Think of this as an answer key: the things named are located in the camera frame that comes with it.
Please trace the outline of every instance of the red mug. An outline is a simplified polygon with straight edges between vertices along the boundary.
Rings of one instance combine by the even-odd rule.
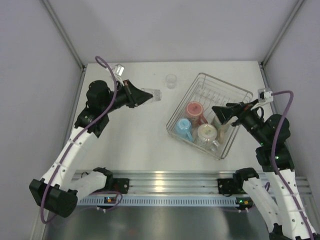
[[[192,127],[197,125],[207,124],[208,121],[204,116],[204,106],[200,102],[192,101],[186,105],[186,117],[190,120]]]

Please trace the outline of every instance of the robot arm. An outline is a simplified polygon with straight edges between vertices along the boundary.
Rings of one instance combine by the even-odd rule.
[[[86,152],[95,144],[109,122],[108,115],[102,116],[102,113],[107,108],[110,108],[108,114],[122,106],[136,108],[153,97],[152,94],[136,88],[129,80],[119,81],[119,77],[116,79],[116,98],[111,108],[110,102],[114,93],[107,83],[96,80],[89,85],[85,108],[77,117],[68,142],[42,178],[33,179],[29,185],[38,206],[41,206],[45,198],[45,209],[66,218],[76,208],[78,201],[97,190],[110,190],[112,187],[112,172],[101,167],[95,168],[79,180],[72,181],[72,178]]]
[[[236,116],[237,120],[231,125],[243,125],[260,144],[255,150],[256,157],[274,190],[277,205],[267,191],[262,189],[259,176],[253,168],[236,171],[234,182],[256,204],[267,224],[271,240],[320,240],[320,235],[305,219],[306,211],[297,189],[295,166],[285,145],[286,139],[290,137],[289,121],[279,114],[273,114],[264,121],[263,114],[258,115],[258,109],[273,101],[273,93],[263,89],[258,91],[258,96],[259,99],[250,103],[227,103],[226,106],[213,106],[212,110],[222,124]],[[271,159],[276,130],[283,118],[277,133],[275,157]]]

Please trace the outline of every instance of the gray floor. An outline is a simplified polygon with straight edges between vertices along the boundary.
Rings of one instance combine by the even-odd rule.
[[[257,209],[234,213],[216,207],[86,209],[67,222],[57,217],[44,240],[268,240]]]

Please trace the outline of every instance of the dish rack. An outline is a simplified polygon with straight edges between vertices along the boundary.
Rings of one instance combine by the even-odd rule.
[[[212,106],[225,106],[227,103],[249,103],[253,97],[253,93],[241,87],[230,84],[214,76],[206,73],[199,73],[186,94],[182,98],[178,107],[174,111],[172,117],[166,125],[168,133],[188,145],[195,147],[215,159],[224,159],[235,140],[240,126],[229,127],[225,133],[224,141],[217,148],[217,151],[204,149],[193,142],[190,142],[175,133],[175,126],[179,119],[186,118],[186,106],[189,102],[196,101],[203,105],[203,115],[211,123],[215,113],[211,109]],[[192,129],[192,136],[197,136],[197,127]]]

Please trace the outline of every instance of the blue mug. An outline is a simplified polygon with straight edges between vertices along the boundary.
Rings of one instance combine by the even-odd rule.
[[[186,118],[179,119],[175,124],[175,133],[190,142],[194,141],[194,138],[191,135],[192,125],[191,122]]]

